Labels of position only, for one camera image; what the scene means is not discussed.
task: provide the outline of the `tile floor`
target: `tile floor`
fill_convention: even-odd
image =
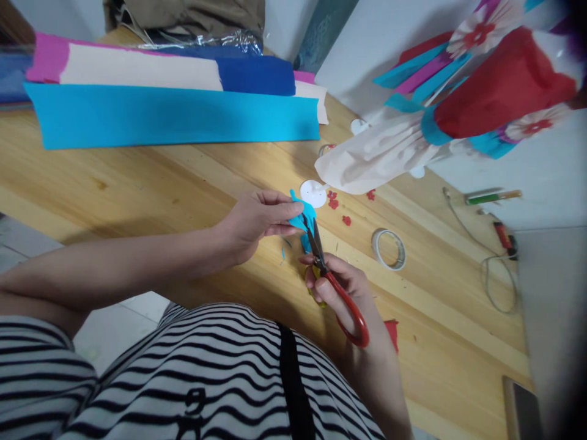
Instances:
[[[0,218],[0,273],[62,245],[10,217]],[[76,352],[100,375],[127,348],[151,333],[169,300],[150,291],[90,313],[73,339]],[[435,440],[413,427],[416,440]]]

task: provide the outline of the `forearm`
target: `forearm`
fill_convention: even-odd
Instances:
[[[80,243],[32,258],[0,275],[0,290],[88,312],[231,266],[215,229]]]
[[[347,343],[345,376],[388,439],[412,438],[399,360],[373,301],[361,307],[371,342],[365,349]]]

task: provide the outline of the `red scissors handle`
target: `red scissors handle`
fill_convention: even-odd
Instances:
[[[365,323],[363,314],[356,306],[355,302],[351,299],[347,291],[344,290],[340,283],[336,280],[332,272],[326,272],[323,275],[323,277],[330,281],[330,284],[332,284],[332,287],[334,287],[336,293],[338,293],[338,295],[342,298],[344,303],[349,308],[350,314],[353,316],[353,319],[355,320],[355,327],[359,331],[359,336],[356,337],[349,333],[349,331],[344,327],[344,325],[341,324],[340,319],[336,317],[336,319],[338,320],[338,325],[341,327],[342,331],[344,331],[344,334],[347,336],[349,341],[351,341],[359,348],[365,348],[369,345],[369,329],[367,328],[367,324]]]

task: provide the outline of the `scissors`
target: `scissors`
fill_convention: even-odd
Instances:
[[[349,331],[341,324],[340,319],[336,317],[338,321],[338,325],[341,327],[344,334],[347,336],[349,341],[355,344],[357,347],[365,348],[369,345],[369,330],[367,328],[367,324],[365,323],[365,319],[361,314],[361,311],[356,306],[355,302],[350,298],[349,294],[344,290],[344,288],[340,285],[340,283],[336,280],[334,274],[328,269],[326,266],[326,262],[324,260],[324,252],[322,251],[322,242],[320,241],[320,233],[318,232],[318,223],[316,219],[314,219],[313,228],[310,229],[308,224],[307,217],[302,214],[304,220],[304,226],[308,232],[308,238],[310,241],[310,247],[312,247],[312,253],[314,254],[314,266],[318,268],[320,271],[320,276],[322,278],[326,278],[336,290],[336,293],[342,298],[346,306],[349,308],[349,311],[355,321],[355,326],[359,330],[359,336],[356,337],[349,333]]]

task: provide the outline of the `wooden table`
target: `wooden table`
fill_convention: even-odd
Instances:
[[[123,29],[105,40],[136,41]],[[356,117],[330,96],[327,108],[330,125],[320,128],[322,140],[316,142],[51,152],[42,147],[33,112],[1,114],[0,211],[64,244],[212,226],[244,191],[286,193],[317,178],[313,164],[319,147],[348,139]],[[374,201],[339,192],[337,210],[318,210],[323,246],[364,270],[384,319],[399,321],[412,422],[443,439],[504,439],[502,376],[532,386],[522,318],[502,315],[489,303],[479,274],[479,262],[489,255],[454,219],[443,186],[473,233],[501,252],[492,219],[464,206],[462,195],[430,171],[420,180],[403,175],[377,188]],[[350,227],[343,215],[352,218]],[[371,236],[381,227],[405,242],[407,264],[400,272],[374,259]],[[298,242],[290,249],[279,237],[264,239],[248,263],[161,293],[187,307],[247,304],[300,331],[336,362],[344,336],[332,312],[319,308],[303,285]],[[393,251],[389,244],[390,260]],[[492,292],[508,307],[512,288],[499,269],[491,275]]]

